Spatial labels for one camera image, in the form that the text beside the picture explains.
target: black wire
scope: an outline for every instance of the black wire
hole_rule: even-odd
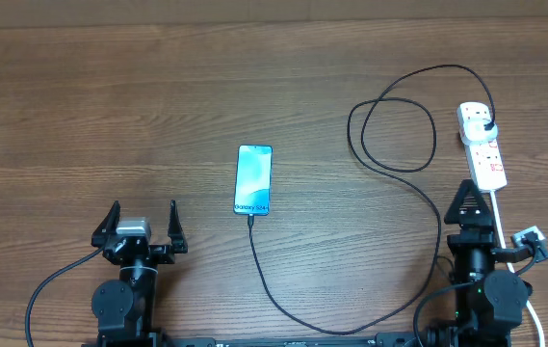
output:
[[[32,315],[32,308],[34,307],[34,301],[36,300],[37,296],[40,294],[41,290],[44,288],[45,285],[47,285],[50,281],[55,279],[57,276],[63,274],[64,272],[68,270],[74,269],[75,267],[92,259],[93,257],[97,256],[100,252],[102,252],[102,248],[95,250],[90,255],[87,255],[84,258],[73,262],[72,264],[66,266],[63,269],[56,271],[53,275],[49,276],[46,280],[44,280],[39,285],[38,288],[36,288],[36,290],[34,291],[34,294],[32,294],[32,299],[30,299],[30,304],[28,304],[27,309],[25,310],[25,339],[27,340],[27,345],[29,347],[34,347],[34,341],[32,341],[32,333],[30,332],[30,316]]]
[[[461,283],[461,284],[454,284],[447,287],[444,287],[442,289],[436,290],[435,292],[431,293],[430,295],[426,296],[419,302],[419,305],[417,305],[417,308],[415,309],[415,314],[412,317],[412,332],[415,334],[415,338],[417,339],[417,342],[419,342],[419,346],[424,347],[424,344],[421,342],[421,338],[419,337],[419,313],[421,313],[421,309],[432,299],[439,295],[443,295],[451,290],[464,288],[467,286],[473,285],[473,282],[468,283]]]
[[[532,244],[532,247],[533,247],[533,252],[535,252],[535,254],[533,254],[533,259],[531,260],[531,262],[526,264],[523,268],[516,271],[515,275],[521,276],[525,272],[531,270],[531,268],[536,264],[536,261],[538,260],[538,257],[539,257],[539,249],[534,244]]]
[[[456,269],[456,267],[454,266],[454,262],[451,261],[451,259],[448,258],[447,256],[445,256],[445,255],[439,255],[439,256],[437,256],[437,258],[447,260],[447,262],[448,262],[449,265],[451,266],[451,270],[452,270],[452,271],[454,271],[454,269]]]
[[[440,266],[439,263],[436,263],[436,267],[438,268],[438,271],[440,271],[440,274],[447,280],[447,282],[452,283],[449,275],[447,275],[447,272],[445,272],[445,269],[443,269],[443,267]]]
[[[267,293],[267,296],[270,298],[270,300],[272,301],[272,304],[274,304],[274,306],[280,310],[280,312],[284,313],[284,315],[286,315],[287,317],[291,318],[292,320],[304,325],[305,327],[307,328],[310,328],[312,330],[315,330],[319,333],[323,333],[323,334],[337,334],[337,335],[344,335],[344,334],[355,334],[355,333],[358,333],[358,332],[361,332],[367,328],[370,328],[374,325],[376,325],[377,323],[379,322],[382,322],[384,321],[385,319],[393,316],[393,315],[396,315],[398,314],[399,312],[403,311],[405,308],[409,307],[410,305],[412,305],[412,303],[414,303],[426,290],[426,288],[428,287],[428,284],[430,283],[430,279],[431,279],[431,276],[434,272],[434,267],[436,266],[436,263],[437,263],[437,258],[438,258],[438,248],[440,246],[440,237],[441,237],[441,234],[442,234],[442,225],[441,225],[441,221],[440,221],[440,212],[438,212],[438,208],[436,208],[436,205],[434,204],[434,202],[421,190],[419,189],[417,186],[415,186],[414,184],[410,183],[409,181],[403,179],[403,178],[400,178],[400,177],[397,177],[391,173],[387,173],[387,172],[384,172],[384,171],[381,171],[379,169],[376,169],[370,165],[368,165],[365,161],[363,161],[359,155],[357,154],[356,150],[354,149],[354,146],[352,145],[352,139],[351,139],[351,120],[352,120],[352,115],[354,114],[354,111],[356,109],[358,109],[359,107],[363,106],[363,105],[367,105],[367,104],[370,104],[372,103],[372,107],[370,108],[370,111],[368,112],[368,115],[366,116],[366,119],[365,121],[363,122],[363,126],[361,128],[361,146],[363,148],[363,151],[364,153],[368,156],[368,158],[370,158],[370,160],[372,162],[374,162],[376,165],[380,166],[381,168],[384,168],[386,170],[389,170],[389,171],[392,171],[392,172],[395,172],[395,173],[415,173],[415,172],[419,172],[419,171],[422,171],[424,168],[426,168],[430,163],[431,163],[431,160],[433,159],[434,157],[434,154],[436,153],[436,127],[434,125],[434,119],[432,118],[431,116],[431,113],[430,111],[428,111],[428,109],[426,107],[424,107],[422,104],[420,104],[419,102],[417,101],[414,101],[414,100],[410,100],[410,99],[407,99],[407,98],[402,98],[402,97],[386,97],[385,96],[387,95],[387,93],[389,93],[393,87],[398,84],[398,82],[404,80],[405,78],[407,77],[410,77],[412,75],[415,75],[415,74],[418,74],[418,73],[421,73],[421,72],[424,72],[424,71],[428,71],[428,70],[432,70],[432,69],[436,69],[436,68],[443,68],[443,67],[456,67],[456,68],[461,68],[463,70],[466,70],[468,72],[470,72],[471,74],[473,74],[475,77],[477,77],[477,79],[479,80],[479,82],[482,84],[483,88],[485,89],[485,92],[487,93],[487,97],[489,98],[489,102],[490,102],[490,105],[491,105],[491,108],[492,108],[492,119],[491,119],[491,122],[489,124],[486,124],[485,125],[485,128],[486,129],[491,129],[491,127],[493,126],[494,124],[494,121],[496,119],[496,113],[495,113],[495,108],[494,108],[494,101],[492,100],[492,95],[491,93],[489,92],[489,89],[487,88],[486,84],[484,83],[484,81],[482,80],[482,78],[475,72],[473,71],[472,69],[468,68],[468,67],[464,67],[464,66],[461,66],[461,65],[439,65],[439,66],[435,66],[435,67],[426,67],[426,68],[422,68],[422,69],[419,69],[417,71],[414,71],[414,72],[410,72],[409,74],[406,74],[400,78],[398,78],[396,81],[394,81],[392,84],[389,85],[389,87],[387,87],[381,94],[378,98],[374,99],[374,100],[369,100],[369,101],[364,101],[364,102],[361,102],[357,105],[355,105],[352,109],[351,109],[351,112],[349,113],[349,118],[348,118],[348,121],[347,121],[347,142],[349,144],[349,148],[351,149],[351,152],[352,152],[352,155],[354,155],[354,157],[357,159],[357,161],[363,165],[365,168],[377,173],[377,174],[382,174],[386,177],[389,177],[389,178],[393,178],[395,180],[398,180],[400,182],[402,182],[403,184],[407,185],[408,187],[412,188],[413,190],[415,190],[427,203],[428,205],[431,207],[433,213],[434,213],[434,216],[436,217],[436,223],[437,223],[437,233],[436,233],[436,242],[435,242],[435,245],[434,245],[434,256],[432,258],[432,262],[431,262],[431,267],[430,267],[430,271],[428,272],[428,275],[426,277],[426,280],[424,281],[423,285],[421,286],[421,288],[419,289],[419,291],[412,297],[410,298],[410,300],[408,300],[406,303],[404,303],[402,306],[396,308],[395,310],[389,312],[388,314],[385,314],[383,315],[382,317],[368,323],[368,324],[365,324],[365,325],[362,325],[358,328],[355,328],[355,329],[352,329],[352,330],[349,330],[349,331],[341,331],[341,332],[337,332],[337,331],[330,331],[330,330],[326,330],[326,329],[322,329],[322,328],[319,328],[319,327],[316,327],[314,325],[311,325],[307,322],[304,322],[302,320],[300,320],[299,318],[297,318],[296,316],[294,316],[293,314],[289,313],[288,311],[286,311],[284,308],[282,308],[278,303],[277,301],[274,299],[274,297],[272,296],[272,294],[270,293],[270,290],[267,286],[267,283],[265,282],[265,277],[263,276],[263,272],[261,270],[261,266],[258,262],[258,257],[256,255],[256,250],[254,249],[254,242],[252,241],[252,225],[254,223],[254,217],[253,216],[248,216],[248,232],[249,232],[249,239],[250,239],[250,245],[252,247],[252,255],[254,256],[254,262],[256,263],[256,268],[258,270],[258,273],[259,273],[259,276],[261,278],[261,281],[263,282],[263,288],[265,289],[265,292]],[[428,118],[430,119],[430,123],[431,123],[431,130],[432,130],[432,148],[431,148],[431,154],[430,154],[430,158],[428,159],[428,161],[420,166],[419,168],[416,168],[416,169],[397,169],[397,168],[392,168],[390,166],[387,166],[387,165],[384,165],[382,163],[380,163],[377,159],[375,159],[371,154],[370,152],[368,151],[368,148],[366,147],[365,145],[365,141],[364,141],[364,134],[365,134],[365,129],[366,129],[366,126],[367,126],[367,123],[368,123],[368,119],[370,118],[370,116],[372,116],[372,113],[374,112],[375,108],[377,107],[378,103],[381,102],[381,101],[400,101],[400,102],[405,102],[405,103],[410,103],[410,104],[413,104],[419,108],[421,108],[425,113],[426,115],[428,116]]]
[[[389,87],[387,87],[381,94],[378,98],[374,99],[374,100],[370,100],[370,101],[364,101],[360,104],[357,104],[351,111],[351,114],[352,112],[354,111],[354,109],[356,109],[357,107],[359,106],[363,106],[365,104],[369,104],[369,103],[374,103],[374,105],[372,106],[372,108],[370,109],[370,112],[368,112],[368,117],[366,117],[366,120],[364,121],[363,123],[363,127],[361,128],[361,143],[363,145],[363,133],[365,131],[365,128],[366,128],[366,124],[368,123],[368,119],[370,118],[370,115],[372,115],[372,112],[374,111],[374,109],[377,107],[378,103],[381,102],[381,101],[385,101],[384,100],[384,97],[389,93],[391,92],[391,90],[393,90],[393,87],[395,85],[398,84],[398,82],[410,77],[410,76],[413,76],[413,75],[416,75],[418,73],[421,73],[421,72],[425,72],[425,71],[430,71],[430,70],[433,70],[433,69],[437,69],[437,68],[444,68],[444,67],[454,67],[454,68],[461,68],[465,71],[468,71],[470,72],[473,76],[475,76],[477,78],[477,80],[479,80],[479,82],[482,84],[482,87],[483,89],[485,90],[485,93],[487,94],[487,98],[489,99],[489,104],[490,104],[490,107],[492,109],[492,118],[491,118],[491,121],[485,125],[485,130],[490,130],[492,127],[494,127],[494,122],[496,121],[496,108],[494,107],[494,99],[492,98],[492,94],[489,92],[489,89],[487,88],[485,82],[482,80],[482,78],[480,77],[480,75],[477,74],[477,72],[473,71],[470,67],[465,67],[465,66],[461,66],[461,65],[458,65],[458,64],[443,64],[443,65],[438,65],[438,66],[434,66],[434,67],[426,67],[426,68],[422,68],[422,69],[418,69],[416,71],[413,71],[413,72],[410,72],[400,78],[398,78],[396,81],[394,81],[392,84],[389,85]],[[426,112],[427,110],[419,105],[418,103],[412,101],[410,103],[413,103],[413,104],[417,104],[417,106],[423,108]],[[384,166],[382,166],[381,164],[379,164],[378,162],[375,161],[375,163],[383,168],[385,168]]]

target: power strip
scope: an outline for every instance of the power strip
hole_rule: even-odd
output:
[[[490,120],[489,108],[480,102],[464,102],[457,108],[460,136],[464,137],[464,124]],[[507,185],[503,159],[496,139],[474,145],[464,145],[470,174],[483,193],[499,190]]]

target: smartphone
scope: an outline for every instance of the smartphone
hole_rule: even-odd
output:
[[[272,152],[271,146],[239,146],[235,181],[235,213],[257,216],[270,213]]]

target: white cable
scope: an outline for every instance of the white cable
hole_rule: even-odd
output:
[[[498,203],[496,202],[496,192],[489,191],[489,198],[492,201],[492,211],[494,211],[494,219],[496,220],[496,230],[498,231],[498,241],[501,244],[501,248],[505,249],[507,247],[507,243],[505,243],[505,235],[503,233],[503,226],[501,225],[501,215],[498,212]],[[511,263],[507,263],[507,268],[509,268],[509,271],[513,273],[515,272],[515,269],[513,269],[513,265],[511,265]],[[531,305],[530,300],[526,303],[526,308],[528,309],[528,312],[531,314],[531,317],[533,317],[533,320],[535,321],[536,331],[539,334],[539,347],[545,347],[545,335],[543,334],[543,327],[541,326],[541,322],[539,321],[539,316],[536,315],[536,311],[533,308],[533,305]]]

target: desk surface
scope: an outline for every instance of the desk surface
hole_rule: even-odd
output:
[[[33,290],[92,251],[113,200],[124,216],[149,216],[156,241],[169,200],[178,201],[190,253],[161,268],[155,312],[171,335],[318,335],[268,301],[246,218],[232,213],[245,143],[274,147],[272,213],[257,218],[255,243],[279,302],[336,330],[388,313],[423,282],[436,223],[417,195],[352,158],[347,114],[404,73],[451,62],[474,68],[494,95],[507,235],[531,225],[548,235],[548,18],[0,31],[0,346],[24,345]],[[486,101],[481,85],[438,70],[391,95],[432,111],[434,161],[404,178],[444,212],[469,176],[455,109]],[[366,141],[385,163],[418,166],[430,124],[412,107],[384,104]],[[449,254],[445,237],[441,247]],[[117,273],[99,257],[51,282],[34,308],[37,346],[91,341],[91,294]],[[548,262],[524,278],[548,342]],[[430,290],[443,285],[435,273]],[[426,321],[452,305],[436,301]],[[414,308],[364,335],[409,330]],[[516,346],[535,345],[525,322]]]

